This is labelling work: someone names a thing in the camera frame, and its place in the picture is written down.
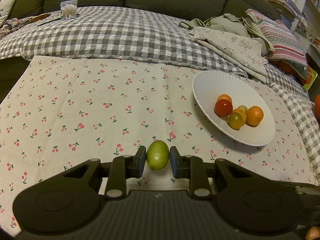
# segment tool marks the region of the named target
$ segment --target clear plastic container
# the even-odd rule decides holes
[[[61,2],[61,20],[75,19],[77,17],[77,5],[78,0]]]

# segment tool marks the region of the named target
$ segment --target white plate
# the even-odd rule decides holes
[[[203,71],[195,76],[192,83],[195,99],[207,118],[223,133],[234,140],[250,146],[268,144],[275,135],[275,123],[271,111],[260,95],[239,78],[222,71]],[[227,94],[232,98],[233,108],[240,105],[259,106],[264,114],[256,127],[244,124],[240,130],[233,130],[227,118],[220,118],[214,112],[217,97]]]

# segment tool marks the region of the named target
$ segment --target white pillow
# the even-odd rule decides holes
[[[0,0],[0,27],[6,21],[16,0]]]

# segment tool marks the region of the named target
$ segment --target orange fruit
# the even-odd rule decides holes
[[[226,95],[226,94],[222,94],[220,96],[218,96],[217,101],[221,100],[221,99],[226,99],[228,100],[230,103],[232,103],[232,99],[230,96]]]
[[[315,112],[316,112],[318,121],[320,122],[320,94],[317,95],[315,99]]]
[[[245,113],[245,111],[237,108],[237,109],[234,109],[232,112],[241,114],[243,124],[247,121],[247,114]]]
[[[258,106],[252,106],[247,110],[247,123],[252,126],[258,125],[263,119],[263,111]]]

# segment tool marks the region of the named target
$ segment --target cherry print tablecloth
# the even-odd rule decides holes
[[[35,56],[0,105],[0,225],[11,235],[20,231],[12,203],[26,187],[93,157],[133,155],[158,139],[205,162],[226,158],[270,179],[317,184],[298,129],[272,89],[241,78],[266,101],[276,124],[268,145],[249,147],[221,133],[197,106],[192,81],[199,72]],[[157,172],[146,165],[142,178],[128,180],[128,190],[137,188],[187,189],[188,180],[176,180],[170,165]]]

